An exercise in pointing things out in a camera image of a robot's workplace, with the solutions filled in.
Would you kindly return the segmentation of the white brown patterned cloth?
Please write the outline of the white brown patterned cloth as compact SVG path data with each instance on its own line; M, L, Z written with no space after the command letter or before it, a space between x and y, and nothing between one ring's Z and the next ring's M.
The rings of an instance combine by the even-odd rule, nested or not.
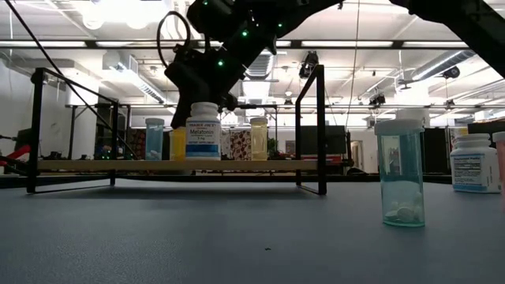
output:
M251 132L225 129L221 132L221 156L229 160L251 160Z

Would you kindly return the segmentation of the pink pill vial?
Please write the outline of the pink pill vial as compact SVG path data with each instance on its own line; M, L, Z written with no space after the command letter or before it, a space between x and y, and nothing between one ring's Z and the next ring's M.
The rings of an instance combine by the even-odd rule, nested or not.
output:
M492 141L495 143L497 150L503 210L505 211L505 131L493 133Z

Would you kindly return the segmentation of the light blue pill vial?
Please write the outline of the light blue pill vial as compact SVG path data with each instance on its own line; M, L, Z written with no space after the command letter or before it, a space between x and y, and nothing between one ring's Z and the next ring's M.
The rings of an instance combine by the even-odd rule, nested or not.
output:
M160 118L146 118L146 160L159 161L163 156L164 120Z

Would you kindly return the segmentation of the blue table mat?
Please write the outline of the blue table mat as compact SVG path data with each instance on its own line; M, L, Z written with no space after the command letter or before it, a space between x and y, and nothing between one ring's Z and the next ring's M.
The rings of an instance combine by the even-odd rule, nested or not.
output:
M376 183L121 181L0 190L0 284L505 284L505 199L425 185L421 228Z

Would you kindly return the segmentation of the red bar object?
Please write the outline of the red bar object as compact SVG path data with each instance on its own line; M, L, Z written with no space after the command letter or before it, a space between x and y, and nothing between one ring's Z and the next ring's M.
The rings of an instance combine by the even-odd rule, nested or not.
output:
M17 159L20 158L22 155L28 154L31 151L31 148L29 145L25 145L20 147L19 149L15 150L11 154L8 154L6 158L10 159ZM7 162L5 161L0 161L0 166L5 166Z

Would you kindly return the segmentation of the wooden shelf black metal frame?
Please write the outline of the wooden shelf black metal frame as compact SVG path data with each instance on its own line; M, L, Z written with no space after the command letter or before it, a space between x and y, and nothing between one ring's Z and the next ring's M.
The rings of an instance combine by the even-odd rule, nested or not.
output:
M326 125L325 125L325 94L324 94L324 67L318 65L310 75L302 92L295 103L295 140L296 157L294 160L268 160L268 161L135 161L119 160L117 158L118 136L118 108L119 103L113 102L113 125L112 125L112 158L106 161L95 160L41 160L39 159L39 135L40 120L42 113L43 79L46 74L50 74L65 81L69 86L82 86L77 82L66 78L47 68L37 68L32 75L31 81L34 84L32 101L32 134L29 138L31 151L28 158L27 187L28 193L35 193L38 176L43 170L69 170L69 171L91 171L105 173L109 180L109 186L116 184L119 173L133 171L167 171L167 170L287 170L295 172L295 182L297 187L301 187L301 172L303 170L315 170L317 172L318 189L314 193L324 195L327 193L327 150L326 150ZM308 88L316 83L316 109L317 109L317 160L307 161L301 158L301 101L305 97Z

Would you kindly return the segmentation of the white pillar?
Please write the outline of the white pillar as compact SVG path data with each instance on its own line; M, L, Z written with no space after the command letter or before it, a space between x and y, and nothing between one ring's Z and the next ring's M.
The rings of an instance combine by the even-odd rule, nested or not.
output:
M431 104L427 87L399 88L395 94L395 103L402 106L396 110L396 118L415 119L421 121L424 127L430 126L429 109L425 108Z

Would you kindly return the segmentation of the black background frame stand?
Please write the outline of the black background frame stand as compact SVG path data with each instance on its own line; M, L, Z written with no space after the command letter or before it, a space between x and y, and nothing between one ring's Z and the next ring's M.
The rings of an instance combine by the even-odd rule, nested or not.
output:
M246 103L238 106L239 110L245 112L245 118L249 123L249 131L251 132L251 118L266 118L267 119L267 139L278 138L278 107L275 104L255 104Z

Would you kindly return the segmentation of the white melatonin bottle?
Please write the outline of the white melatonin bottle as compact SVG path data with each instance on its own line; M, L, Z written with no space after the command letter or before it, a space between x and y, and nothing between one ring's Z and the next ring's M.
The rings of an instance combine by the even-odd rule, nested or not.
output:
M185 159L221 159L221 122L218 106L199 102L191 106L190 117L185 124Z

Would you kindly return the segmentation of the large black panel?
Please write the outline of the large black panel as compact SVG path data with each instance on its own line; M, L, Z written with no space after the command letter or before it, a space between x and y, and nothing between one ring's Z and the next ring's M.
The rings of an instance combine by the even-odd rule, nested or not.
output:
M468 133L487 133L492 136L493 133L505 131L505 121L486 121L474 122L467 125Z
M421 135L423 172L425 174L450 174L446 130L427 128Z

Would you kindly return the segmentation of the black monitor screen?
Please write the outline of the black monitor screen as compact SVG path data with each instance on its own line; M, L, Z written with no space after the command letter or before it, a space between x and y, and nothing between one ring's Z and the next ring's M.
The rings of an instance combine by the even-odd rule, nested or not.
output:
M346 154L346 131L340 125L325 126L325 145L327 155ZM318 153L317 145L317 126L301 127L301 154L316 155Z

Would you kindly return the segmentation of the pale green-yellow pill vial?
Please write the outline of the pale green-yellow pill vial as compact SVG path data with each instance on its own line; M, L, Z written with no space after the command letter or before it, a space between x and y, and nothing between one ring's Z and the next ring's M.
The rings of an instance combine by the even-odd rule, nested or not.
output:
M267 119L251 118L250 125L252 160L267 160Z

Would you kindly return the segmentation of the black shelving unit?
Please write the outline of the black shelving unit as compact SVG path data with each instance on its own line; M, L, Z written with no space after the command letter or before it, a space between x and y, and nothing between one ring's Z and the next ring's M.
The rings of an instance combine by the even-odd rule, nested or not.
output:
M97 113L104 119L104 121L113 126L113 107L107 103L98 103L95 105ZM123 139L121 142L117 139L117 158L118 159L131 159L132 152L125 146L129 134L131 110L128 107L118 108L118 135ZM111 159L113 141L112 131L99 119L96 120L95 128L95 153L93 158L98 160Z

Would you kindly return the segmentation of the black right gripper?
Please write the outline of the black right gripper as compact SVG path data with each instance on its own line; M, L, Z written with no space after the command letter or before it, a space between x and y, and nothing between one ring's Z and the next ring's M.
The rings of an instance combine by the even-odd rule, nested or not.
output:
M176 85L179 100L171 127L185 127L191 105L198 102L214 103L219 109L234 110L238 99L230 89L244 77L245 67L226 50L178 51L167 66L165 75Z

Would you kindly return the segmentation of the white bottle blue label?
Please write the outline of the white bottle blue label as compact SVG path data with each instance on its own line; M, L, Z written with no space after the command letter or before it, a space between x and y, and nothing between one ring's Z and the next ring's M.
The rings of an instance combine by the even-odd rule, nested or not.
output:
M452 187L457 192L501 193L497 150L488 133L456 139L450 153Z

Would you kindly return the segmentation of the black table frame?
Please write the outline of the black table frame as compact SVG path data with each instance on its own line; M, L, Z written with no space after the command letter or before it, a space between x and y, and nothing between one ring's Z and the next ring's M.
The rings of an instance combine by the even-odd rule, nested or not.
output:
M294 183L295 176L282 175L117 175L119 178L138 181L165 181L165 182L287 182ZM36 178L37 186L56 185L65 183L74 183L82 181L109 180L108 175L103 174L84 174L84 175L41 175ZM24 188L27 178L19 175L0 175L0 189ZM327 176L327 183L330 182L379 182L378 175L331 175Z

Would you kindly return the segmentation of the silver ceiling duct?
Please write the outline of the silver ceiling duct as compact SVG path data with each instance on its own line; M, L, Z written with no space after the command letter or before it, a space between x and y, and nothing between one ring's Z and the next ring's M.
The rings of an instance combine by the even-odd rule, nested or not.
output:
M245 77L250 80L265 80L271 75L275 56L270 52L262 52L247 68Z
M449 50L421 67L416 68L411 73L410 79L412 81L428 79L472 58L474 55L476 53L472 50Z

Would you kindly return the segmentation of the black horizontal frame beam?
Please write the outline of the black horizontal frame beam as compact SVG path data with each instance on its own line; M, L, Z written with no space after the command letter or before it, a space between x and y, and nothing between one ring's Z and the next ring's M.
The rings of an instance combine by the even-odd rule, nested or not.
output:
M153 39L97 40L97 39L46 39L40 42L47 49L115 49L154 50L158 44ZM281 39L276 42L281 50L468 50L462 41L450 40L301 40Z

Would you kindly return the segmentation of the amber pill vial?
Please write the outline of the amber pill vial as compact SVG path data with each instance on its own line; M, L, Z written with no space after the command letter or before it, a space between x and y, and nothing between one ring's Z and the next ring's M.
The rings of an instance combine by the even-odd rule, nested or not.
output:
M170 160L183 161L185 159L185 127L173 129L170 132Z

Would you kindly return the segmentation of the dark brown patterned cloth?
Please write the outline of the dark brown patterned cloth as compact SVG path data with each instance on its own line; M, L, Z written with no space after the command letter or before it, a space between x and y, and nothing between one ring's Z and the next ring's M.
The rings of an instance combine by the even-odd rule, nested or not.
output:
M133 153L138 159L145 159L146 130L130 129L127 134L127 142Z

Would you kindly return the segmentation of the teal pill vial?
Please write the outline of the teal pill vial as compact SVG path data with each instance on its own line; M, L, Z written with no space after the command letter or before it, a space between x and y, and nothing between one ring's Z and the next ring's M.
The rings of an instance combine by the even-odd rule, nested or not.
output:
M425 224L420 121L394 119L376 124L383 223Z

